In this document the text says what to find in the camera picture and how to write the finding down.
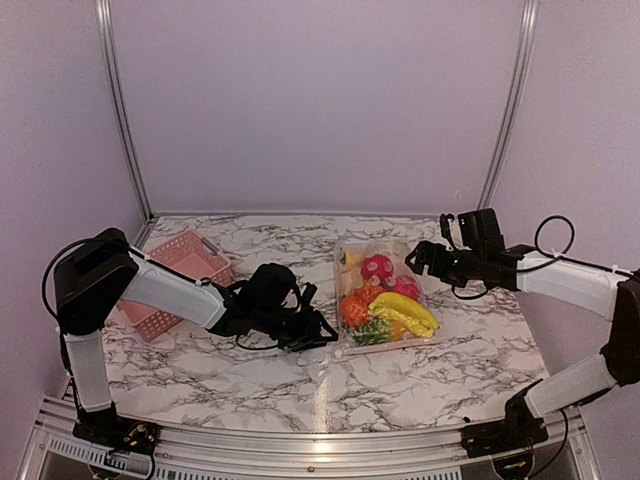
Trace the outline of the yellow fake lemon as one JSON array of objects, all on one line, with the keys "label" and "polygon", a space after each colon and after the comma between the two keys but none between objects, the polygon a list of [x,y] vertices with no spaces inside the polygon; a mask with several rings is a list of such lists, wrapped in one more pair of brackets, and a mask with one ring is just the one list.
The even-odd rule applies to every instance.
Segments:
[{"label": "yellow fake lemon", "polygon": [[340,259],[340,271],[342,273],[361,270],[365,255],[356,249],[345,248]]}]

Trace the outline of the yellow fake banana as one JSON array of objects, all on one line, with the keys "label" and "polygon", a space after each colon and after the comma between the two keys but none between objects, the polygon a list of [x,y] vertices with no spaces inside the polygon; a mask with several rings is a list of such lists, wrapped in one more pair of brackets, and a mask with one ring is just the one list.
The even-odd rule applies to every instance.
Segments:
[{"label": "yellow fake banana", "polygon": [[439,329],[435,316],[421,303],[394,292],[376,297],[369,306],[370,316],[399,322],[406,330],[421,338],[431,338]]}]

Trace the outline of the orange green fake mango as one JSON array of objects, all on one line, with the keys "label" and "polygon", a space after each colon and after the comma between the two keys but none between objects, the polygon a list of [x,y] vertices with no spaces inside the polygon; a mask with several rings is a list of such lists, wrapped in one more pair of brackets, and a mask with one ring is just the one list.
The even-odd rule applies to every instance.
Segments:
[{"label": "orange green fake mango", "polygon": [[368,324],[351,331],[356,346],[381,345],[405,339],[406,330],[395,321],[374,318]]}]

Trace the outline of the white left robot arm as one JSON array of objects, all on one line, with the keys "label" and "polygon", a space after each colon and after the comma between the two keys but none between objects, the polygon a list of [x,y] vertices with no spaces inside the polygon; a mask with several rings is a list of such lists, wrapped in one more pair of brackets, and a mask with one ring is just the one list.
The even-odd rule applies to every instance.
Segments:
[{"label": "white left robot arm", "polygon": [[289,268],[275,263],[233,282],[228,267],[198,235],[188,244],[174,239],[145,254],[121,230],[109,228],[58,252],[42,284],[54,287],[55,301],[45,307],[58,324],[79,422],[106,445],[119,444],[127,432],[112,399],[102,343],[113,310],[147,341],[182,321],[220,337],[259,332],[284,351],[338,339],[312,305],[315,285],[299,286]]}]

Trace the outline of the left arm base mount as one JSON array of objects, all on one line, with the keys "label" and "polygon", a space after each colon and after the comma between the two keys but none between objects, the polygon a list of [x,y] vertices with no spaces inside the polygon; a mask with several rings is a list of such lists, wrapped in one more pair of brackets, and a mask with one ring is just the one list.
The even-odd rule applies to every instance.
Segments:
[{"label": "left arm base mount", "polygon": [[108,447],[111,453],[154,452],[160,431],[157,423],[120,416],[114,403],[96,412],[87,412],[78,405],[76,411],[76,438]]}]

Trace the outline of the red fake dragon fruit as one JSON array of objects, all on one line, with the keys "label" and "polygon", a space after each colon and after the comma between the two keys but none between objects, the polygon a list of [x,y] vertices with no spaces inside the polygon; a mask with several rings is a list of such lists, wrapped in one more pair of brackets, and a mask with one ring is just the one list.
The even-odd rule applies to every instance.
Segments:
[{"label": "red fake dragon fruit", "polygon": [[375,254],[366,257],[361,265],[361,276],[372,286],[390,288],[395,285],[394,265],[385,255]]},{"label": "red fake dragon fruit", "polygon": [[420,299],[421,287],[419,283],[410,275],[398,275],[394,278],[395,283],[391,290],[397,294],[404,295],[415,301]]}]

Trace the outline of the clear zip top bag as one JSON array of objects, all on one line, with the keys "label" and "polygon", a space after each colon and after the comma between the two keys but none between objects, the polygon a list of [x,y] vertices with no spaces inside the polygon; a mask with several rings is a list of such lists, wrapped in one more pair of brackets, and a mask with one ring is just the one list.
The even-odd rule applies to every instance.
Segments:
[{"label": "clear zip top bag", "polygon": [[337,244],[334,291],[339,330],[335,356],[423,346],[440,329],[423,288],[405,264],[405,242]]}]

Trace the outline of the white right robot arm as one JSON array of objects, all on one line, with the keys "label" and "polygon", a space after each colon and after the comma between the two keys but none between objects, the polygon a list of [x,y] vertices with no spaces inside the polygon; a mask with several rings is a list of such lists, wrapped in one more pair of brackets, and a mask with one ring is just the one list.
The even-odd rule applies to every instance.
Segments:
[{"label": "white right robot arm", "polygon": [[533,433],[534,419],[638,383],[637,275],[545,257],[526,245],[487,253],[421,241],[405,263],[452,287],[480,281],[517,294],[552,374],[507,403],[495,428],[502,446],[519,446]]}]

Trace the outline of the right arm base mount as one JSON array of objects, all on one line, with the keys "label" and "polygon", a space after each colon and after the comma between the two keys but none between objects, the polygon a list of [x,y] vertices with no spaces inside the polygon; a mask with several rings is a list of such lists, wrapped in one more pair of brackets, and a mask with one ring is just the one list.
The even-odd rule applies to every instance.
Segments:
[{"label": "right arm base mount", "polygon": [[534,417],[525,402],[526,394],[538,383],[540,380],[506,402],[503,419],[468,424],[461,430],[461,446],[469,458],[527,449],[549,439],[544,420]]}]

